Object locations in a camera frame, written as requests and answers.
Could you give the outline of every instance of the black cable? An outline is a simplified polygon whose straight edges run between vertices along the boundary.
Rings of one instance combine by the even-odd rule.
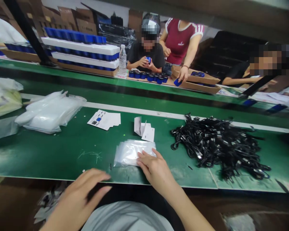
[[[260,156],[256,154],[261,148],[257,140],[262,137],[250,135],[256,132],[252,128],[239,128],[231,125],[231,121],[199,117],[191,118],[185,114],[185,126],[171,130],[175,137],[172,150],[177,150],[182,143],[190,158],[197,159],[198,167],[221,165],[221,176],[233,182],[233,176],[240,175],[245,169],[256,179],[269,178],[265,171],[269,166],[260,164]]]

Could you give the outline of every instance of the instruction card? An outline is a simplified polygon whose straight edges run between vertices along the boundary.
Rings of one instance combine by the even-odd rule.
[[[121,114],[98,110],[87,124],[108,131],[109,128],[119,126],[121,124]]]
[[[154,142],[155,128],[151,127],[151,124],[141,122],[141,116],[134,119],[134,132],[141,136],[142,140]]]

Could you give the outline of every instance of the clear plastic bag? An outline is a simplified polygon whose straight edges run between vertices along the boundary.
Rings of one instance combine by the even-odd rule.
[[[121,142],[117,146],[114,167],[126,167],[128,165],[138,166],[137,158],[138,152],[143,150],[149,155],[156,157],[155,153],[152,151],[152,148],[156,149],[155,142],[148,141],[138,141],[138,140],[127,140]]]
[[[19,90],[23,86],[12,79],[0,78],[0,116],[22,107]]]
[[[53,92],[26,107],[15,122],[30,130],[47,134],[60,132],[87,101],[80,96],[66,96],[67,92]]]
[[[14,122],[17,116],[0,120],[0,138],[14,135],[18,132],[18,125]]]

